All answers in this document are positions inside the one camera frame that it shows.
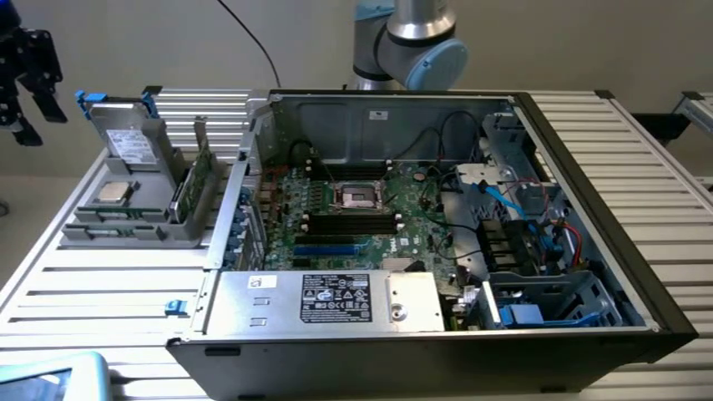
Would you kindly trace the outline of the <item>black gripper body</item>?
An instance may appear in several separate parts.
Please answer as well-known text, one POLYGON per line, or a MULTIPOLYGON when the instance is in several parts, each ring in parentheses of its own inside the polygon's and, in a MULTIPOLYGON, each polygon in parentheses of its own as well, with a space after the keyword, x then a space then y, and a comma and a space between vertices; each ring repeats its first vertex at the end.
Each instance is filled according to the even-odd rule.
POLYGON ((16 82, 34 95, 53 96, 62 72, 50 33, 13 28, 1 36, 1 90, 16 94, 16 82))

